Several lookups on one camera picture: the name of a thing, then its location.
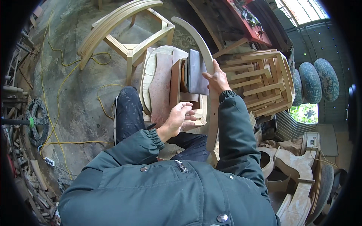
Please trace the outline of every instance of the jacket snap button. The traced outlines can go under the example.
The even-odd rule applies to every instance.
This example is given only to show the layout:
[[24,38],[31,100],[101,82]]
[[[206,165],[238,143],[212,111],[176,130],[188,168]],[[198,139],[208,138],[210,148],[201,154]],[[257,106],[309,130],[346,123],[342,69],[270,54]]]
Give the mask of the jacket snap button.
[[142,166],[141,169],[140,169],[142,172],[146,172],[148,170],[148,167],[147,166]]
[[218,221],[221,223],[227,221],[227,215],[224,213],[218,215]]

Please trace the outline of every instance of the zipper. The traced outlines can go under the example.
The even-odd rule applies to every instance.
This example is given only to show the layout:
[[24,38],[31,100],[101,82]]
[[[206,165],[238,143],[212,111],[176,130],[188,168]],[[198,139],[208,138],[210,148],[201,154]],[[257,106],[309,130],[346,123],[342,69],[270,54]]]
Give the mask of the zipper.
[[189,172],[186,166],[184,166],[182,162],[180,162],[179,160],[174,160],[174,161],[176,163],[176,166],[180,169],[181,172]]

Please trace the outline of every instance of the elastic cuff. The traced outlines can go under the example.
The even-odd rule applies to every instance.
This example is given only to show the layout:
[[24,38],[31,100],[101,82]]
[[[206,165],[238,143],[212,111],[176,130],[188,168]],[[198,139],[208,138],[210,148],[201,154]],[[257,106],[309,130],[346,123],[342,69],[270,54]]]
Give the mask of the elastic cuff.
[[219,102],[223,102],[226,98],[228,97],[235,97],[237,96],[237,94],[234,91],[231,90],[225,90],[224,92],[222,92],[219,96]]
[[151,129],[148,132],[149,138],[152,140],[154,145],[157,147],[158,150],[162,150],[165,148],[165,144],[161,141],[160,137],[158,136],[156,129]]

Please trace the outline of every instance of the man's right hand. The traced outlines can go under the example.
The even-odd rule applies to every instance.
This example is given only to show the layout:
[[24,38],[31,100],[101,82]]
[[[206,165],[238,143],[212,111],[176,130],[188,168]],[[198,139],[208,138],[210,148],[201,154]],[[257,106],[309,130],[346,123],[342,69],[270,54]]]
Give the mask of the man's right hand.
[[209,85],[207,86],[209,89],[215,89],[219,95],[225,90],[231,90],[229,83],[227,82],[226,74],[220,69],[218,62],[214,59],[214,74],[211,76],[207,72],[203,72],[202,76],[209,81]]

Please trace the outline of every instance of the man's hand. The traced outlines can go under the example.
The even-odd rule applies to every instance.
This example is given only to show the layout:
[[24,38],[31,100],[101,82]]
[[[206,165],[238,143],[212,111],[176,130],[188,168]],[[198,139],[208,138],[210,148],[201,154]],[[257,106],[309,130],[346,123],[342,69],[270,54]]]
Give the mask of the man's hand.
[[171,137],[176,137],[180,133],[181,128],[195,125],[193,122],[184,122],[185,119],[196,121],[196,118],[193,116],[195,112],[194,110],[191,110],[191,107],[192,103],[181,102],[171,109],[166,122],[160,128],[156,129],[156,132],[163,143],[168,141]]
[[207,72],[203,72],[202,76],[209,81],[207,86],[209,89],[215,89],[219,95],[225,90],[231,90],[227,82],[226,74],[220,69],[218,62],[214,59],[214,74],[211,76]]

